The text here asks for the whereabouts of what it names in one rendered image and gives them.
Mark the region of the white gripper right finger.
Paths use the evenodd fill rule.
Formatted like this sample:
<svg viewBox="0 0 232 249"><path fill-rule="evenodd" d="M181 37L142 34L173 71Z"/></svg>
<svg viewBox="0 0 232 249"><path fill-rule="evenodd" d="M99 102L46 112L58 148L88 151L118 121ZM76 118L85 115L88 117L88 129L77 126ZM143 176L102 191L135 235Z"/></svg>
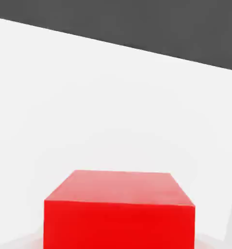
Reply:
<svg viewBox="0 0 232 249"><path fill-rule="evenodd" d="M208 235L196 234L195 249L232 249L232 246Z"/></svg>

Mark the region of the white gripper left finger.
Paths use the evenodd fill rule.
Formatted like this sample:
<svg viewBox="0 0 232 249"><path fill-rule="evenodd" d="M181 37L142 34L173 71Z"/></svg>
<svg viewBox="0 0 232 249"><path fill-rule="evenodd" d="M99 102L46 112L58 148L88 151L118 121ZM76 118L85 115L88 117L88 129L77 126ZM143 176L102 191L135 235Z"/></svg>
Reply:
<svg viewBox="0 0 232 249"><path fill-rule="evenodd" d="M0 245L0 249L43 249L43 234L26 235Z"/></svg>

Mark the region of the small red cube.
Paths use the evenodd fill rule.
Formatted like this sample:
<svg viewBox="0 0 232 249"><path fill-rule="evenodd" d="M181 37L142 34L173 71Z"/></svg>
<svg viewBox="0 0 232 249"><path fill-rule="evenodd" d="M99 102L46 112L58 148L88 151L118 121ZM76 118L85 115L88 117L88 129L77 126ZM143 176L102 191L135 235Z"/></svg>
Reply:
<svg viewBox="0 0 232 249"><path fill-rule="evenodd" d="M76 170L44 201L43 249L194 249L195 210L169 173Z"/></svg>

